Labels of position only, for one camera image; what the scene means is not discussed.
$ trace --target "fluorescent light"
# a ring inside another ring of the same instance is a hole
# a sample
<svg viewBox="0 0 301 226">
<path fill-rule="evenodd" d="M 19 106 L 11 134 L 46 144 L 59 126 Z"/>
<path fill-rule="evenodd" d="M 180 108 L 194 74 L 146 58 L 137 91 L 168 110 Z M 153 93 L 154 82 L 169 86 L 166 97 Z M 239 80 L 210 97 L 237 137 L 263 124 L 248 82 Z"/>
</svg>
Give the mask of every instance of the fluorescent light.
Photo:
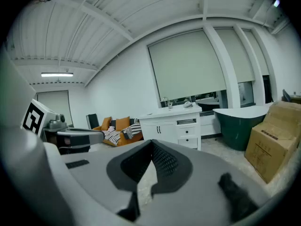
<svg viewBox="0 0 301 226">
<path fill-rule="evenodd" d="M 42 77 L 72 77 L 73 73 L 41 73 Z"/>
<path fill-rule="evenodd" d="M 276 0 L 276 1 L 274 2 L 274 7 L 278 7 L 279 3 L 280 3 L 280 0 Z"/>
</svg>

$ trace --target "bathtub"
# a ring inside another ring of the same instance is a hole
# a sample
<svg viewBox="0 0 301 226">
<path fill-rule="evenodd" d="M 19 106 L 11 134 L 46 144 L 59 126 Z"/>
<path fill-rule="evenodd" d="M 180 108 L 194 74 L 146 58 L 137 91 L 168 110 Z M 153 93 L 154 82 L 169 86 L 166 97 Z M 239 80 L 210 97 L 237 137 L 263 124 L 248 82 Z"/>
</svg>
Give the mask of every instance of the bathtub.
<svg viewBox="0 0 301 226">
<path fill-rule="evenodd" d="M 237 109 L 213 109 L 220 122 L 224 142 L 232 149 L 245 151 L 252 127 L 263 121 L 272 104 Z"/>
<path fill-rule="evenodd" d="M 220 103 L 216 101 L 216 98 L 209 97 L 204 99 L 196 100 L 196 103 L 202 107 L 202 111 L 211 111 L 213 109 L 220 108 Z"/>
</svg>

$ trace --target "green bathtub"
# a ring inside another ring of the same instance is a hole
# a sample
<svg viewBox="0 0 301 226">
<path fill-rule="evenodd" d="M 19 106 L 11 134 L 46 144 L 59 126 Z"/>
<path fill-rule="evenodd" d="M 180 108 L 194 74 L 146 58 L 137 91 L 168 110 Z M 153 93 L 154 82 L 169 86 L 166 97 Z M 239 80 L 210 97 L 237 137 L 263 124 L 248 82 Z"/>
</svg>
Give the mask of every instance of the green bathtub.
<svg viewBox="0 0 301 226">
<path fill-rule="evenodd" d="M 271 104 L 237 109 L 213 109 L 220 122 L 224 142 L 232 149 L 245 151 L 252 127 L 263 121 Z"/>
</svg>

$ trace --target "door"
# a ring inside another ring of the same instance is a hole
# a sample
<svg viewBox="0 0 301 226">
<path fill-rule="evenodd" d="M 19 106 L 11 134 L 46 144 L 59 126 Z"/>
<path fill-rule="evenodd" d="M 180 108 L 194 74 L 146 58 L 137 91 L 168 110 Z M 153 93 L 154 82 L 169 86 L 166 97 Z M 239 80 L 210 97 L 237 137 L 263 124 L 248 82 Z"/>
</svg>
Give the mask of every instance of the door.
<svg viewBox="0 0 301 226">
<path fill-rule="evenodd" d="M 178 136 L 176 131 L 176 122 L 159 122 L 159 133 L 161 134 L 161 140 L 178 144 Z"/>
<path fill-rule="evenodd" d="M 161 134 L 159 133 L 158 123 L 143 123 L 141 124 L 141 129 L 144 140 L 162 140 Z"/>
</svg>

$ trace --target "white cabinet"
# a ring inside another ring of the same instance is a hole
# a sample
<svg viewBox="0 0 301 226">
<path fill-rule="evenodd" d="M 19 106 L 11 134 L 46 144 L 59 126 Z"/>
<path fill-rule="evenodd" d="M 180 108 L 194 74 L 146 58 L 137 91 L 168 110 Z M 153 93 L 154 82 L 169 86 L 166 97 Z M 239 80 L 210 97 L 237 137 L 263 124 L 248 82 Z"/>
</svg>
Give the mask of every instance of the white cabinet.
<svg viewBox="0 0 301 226">
<path fill-rule="evenodd" d="M 158 122 L 159 133 L 161 135 L 161 140 L 168 141 L 171 143 L 178 143 L 176 135 L 176 121 L 169 122 Z"/>
<path fill-rule="evenodd" d="M 162 140 L 201 150 L 201 126 L 199 113 L 202 109 L 184 109 L 182 105 L 173 109 L 161 108 L 139 118 L 144 140 Z"/>
<path fill-rule="evenodd" d="M 176 134 L 176 122 L 154 122 L 154 123 L 142 123 L 144 140 L 156 139 L 163 140 L 171 143 L 178 143 Z"/>
<path fill-rule="evenodd" d="M 161 140 L 161 135 L 159 134 L 158 123 L 144 123 L 141 124 L 143 130 L 144 140 L 157 139 Z"/>
</svg>

